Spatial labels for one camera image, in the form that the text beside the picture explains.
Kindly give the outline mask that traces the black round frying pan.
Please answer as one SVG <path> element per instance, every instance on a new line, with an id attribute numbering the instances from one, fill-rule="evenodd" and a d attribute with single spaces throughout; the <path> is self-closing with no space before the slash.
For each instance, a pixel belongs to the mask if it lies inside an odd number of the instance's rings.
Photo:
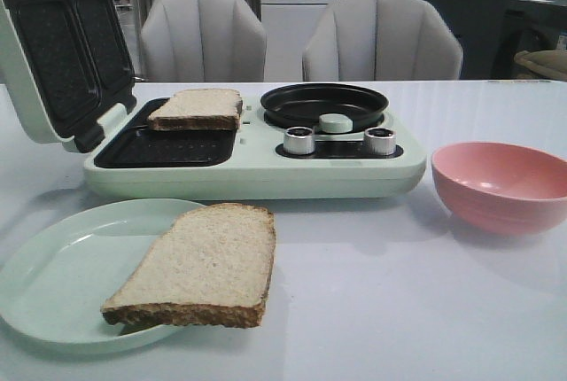
<path id="1" fill-rule="evenodd" d="M 279 128 L 317 128 L 319 117 L 337 113 L 353 122 L 353 131 L 376 126 L 389 101 L 382 93 L 360 86 L 338 83 L 302 83 L 265 93 L 260 104 L 265 119 Z"/>

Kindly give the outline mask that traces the bread slice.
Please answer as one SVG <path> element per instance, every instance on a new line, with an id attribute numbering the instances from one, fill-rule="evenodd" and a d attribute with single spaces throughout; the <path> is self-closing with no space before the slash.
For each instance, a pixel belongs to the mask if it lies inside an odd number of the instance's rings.
<path id="1" fill-rule="evenodd" d="M 243 100 L 234 89 L 186 89 L 176 92 L 147 117 L 156 131 L 237 130 Z"/>
<path id="2" fill-rule="evenodd" d="M 274 215 L 237 203 L 179 216 L 101 307 L 110 324 L 254 328 L 268 299 Z"/>

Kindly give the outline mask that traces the right silver control knob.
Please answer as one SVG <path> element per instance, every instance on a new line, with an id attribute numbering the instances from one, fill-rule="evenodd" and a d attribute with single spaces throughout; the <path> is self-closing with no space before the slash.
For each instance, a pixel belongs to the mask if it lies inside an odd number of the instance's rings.
<path id="1" fill-rule="evenodd" d="M 388 128 L 367 128 L 364 131 L 365 152 L 378 156 L 389 156 L 396 152 L 396 133 Z"/>

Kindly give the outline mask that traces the grey upholstered chair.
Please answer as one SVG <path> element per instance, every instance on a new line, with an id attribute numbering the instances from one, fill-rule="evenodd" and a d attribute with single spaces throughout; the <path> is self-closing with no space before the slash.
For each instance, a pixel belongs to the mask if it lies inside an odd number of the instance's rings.
<path id="1" fill-rule="evenodd" d="M 302 54 L 305 82 L 460 78 L 463 50 L 424 0 L 337 0 Z"/>
<path id="2" fill-rule="evenodd" d="M 267 35 L 245 0 L 154 0 L 140 36 L 152 82 L 262 82 Z"/>

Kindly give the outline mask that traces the dark grey sideboard counter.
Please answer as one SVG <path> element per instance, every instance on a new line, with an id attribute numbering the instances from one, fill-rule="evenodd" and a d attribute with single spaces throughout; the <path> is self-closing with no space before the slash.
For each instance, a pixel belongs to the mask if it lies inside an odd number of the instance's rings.
<path id="1" fill-rule="evenodd" d="M 521 50 L 555 48 L 566 29 L 560 0 L 426 0 L 441 14 L 464 51 L 466 80 L 514 76 Z"/>

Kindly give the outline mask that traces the pink plastic bowl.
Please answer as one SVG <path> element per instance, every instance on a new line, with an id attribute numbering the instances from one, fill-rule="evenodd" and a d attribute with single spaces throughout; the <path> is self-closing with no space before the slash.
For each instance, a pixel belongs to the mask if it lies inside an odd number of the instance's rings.
<path id="1" fill-rule="evenodd" d="M 501 235 L 525 235 L 566 220 L 566 161 L 493 142 L 443 146 L 431 155 L 436 191 L 456 216 Z"/>

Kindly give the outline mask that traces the left silver control knob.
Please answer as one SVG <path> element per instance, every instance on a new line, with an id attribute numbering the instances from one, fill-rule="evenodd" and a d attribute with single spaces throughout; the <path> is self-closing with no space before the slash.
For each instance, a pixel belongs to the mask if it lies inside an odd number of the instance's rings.
<path id="1" fill-rule="evenodd" d="M 283 149 L 292 155 L 310 155 L 315 152 L 315 133 L 308 127 L 287 128 L 283 135 Z"/>

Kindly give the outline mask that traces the right grey upholstered chair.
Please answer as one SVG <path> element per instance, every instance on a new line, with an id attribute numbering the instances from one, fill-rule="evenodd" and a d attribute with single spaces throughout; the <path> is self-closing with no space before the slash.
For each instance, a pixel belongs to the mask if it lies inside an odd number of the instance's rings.
<path id="1" fill-rule="evenodd" d="M 302 54 L 305 82 L 460 78 L 463 50 L 424 0 L 337 0 Z"/>

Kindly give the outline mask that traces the silver control knob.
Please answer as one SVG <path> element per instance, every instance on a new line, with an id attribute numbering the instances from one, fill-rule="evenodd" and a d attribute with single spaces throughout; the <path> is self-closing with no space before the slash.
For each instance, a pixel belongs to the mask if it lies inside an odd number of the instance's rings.
<path id="1" fill-rule="evenodd" d="M 315 152 L 315 133 L 308 127 L 287 128 L 283 135 L 283 149 L 292 155 L 310 155 Z"/>
<path id="2" fill-rule="evenodd" d="M 378 156 L 389 156 L 396 152 L 396 133 L 388 128 L 367 128 L 364 131 L 365 152 Z"/>

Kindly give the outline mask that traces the left grey upholstered chair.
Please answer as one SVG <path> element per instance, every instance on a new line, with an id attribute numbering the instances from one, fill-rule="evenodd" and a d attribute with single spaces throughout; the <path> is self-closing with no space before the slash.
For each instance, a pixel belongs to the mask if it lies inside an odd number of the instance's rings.
<path id="1" fill-rule="evenodd" d="M 154 0 L 140 36 L 152 82 L 262 82 L 267 35 L 245 0 Z"/>

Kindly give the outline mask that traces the mint green round plate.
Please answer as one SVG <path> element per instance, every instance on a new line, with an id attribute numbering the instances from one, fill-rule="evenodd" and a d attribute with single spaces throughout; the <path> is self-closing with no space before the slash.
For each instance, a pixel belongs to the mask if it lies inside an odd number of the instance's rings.
<path id="1" fill-rule="evenodd" d="M 1 269 L 1 317 L 46 348 L 109 354 L 149 345 L 179 327 L 107 323 L 100 308 L 134 271 L 150 244 L 198 204 L 171 198 L 98 206 L 42 230 Z"/>

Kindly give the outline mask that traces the white drawer cabinet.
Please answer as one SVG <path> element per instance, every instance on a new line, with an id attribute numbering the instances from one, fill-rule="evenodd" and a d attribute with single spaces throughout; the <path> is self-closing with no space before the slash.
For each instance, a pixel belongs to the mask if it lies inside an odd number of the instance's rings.
<path id="1" fill-rule="evenodd" d="M 325 6 L 335 0 L 260 0 L 267 33 L 265 80 L 302 79 L 302 52 Z"/>

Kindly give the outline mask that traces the mint green sandwich maker lid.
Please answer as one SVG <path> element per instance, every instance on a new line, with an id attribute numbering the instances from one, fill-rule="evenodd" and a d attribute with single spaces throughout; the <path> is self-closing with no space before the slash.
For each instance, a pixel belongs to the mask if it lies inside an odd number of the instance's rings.
<path id="1" fill-rule="evenodd" d="M 1 74 L 27 135 L 73 152 L 136 104 L 113 0 L 1 0 Z"/>

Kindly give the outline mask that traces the mint green breakfast maker base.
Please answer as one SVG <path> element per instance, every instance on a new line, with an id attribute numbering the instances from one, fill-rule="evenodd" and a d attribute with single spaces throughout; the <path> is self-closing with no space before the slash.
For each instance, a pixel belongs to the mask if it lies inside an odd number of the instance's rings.
<path id="1" fill-rule="evenodd" d="M 384 112 L 380 126 L 395 134 L 392 156 L 358 157 L 363 134 L 357 132 L 318 137 L 344 152 L 343 159 L 296 159 L 278 153 L 284 130 L 266 123 L 260 98 L 243 100 L 234 136 L 207 131 L 190 139 L 146 129 L 148 115 L 163 98 L 139 105 L 85 160 L 87 184 L 121 198 L 381 198 L 411 191 L 423 177 L 425 150 L 390 112 Z"/>

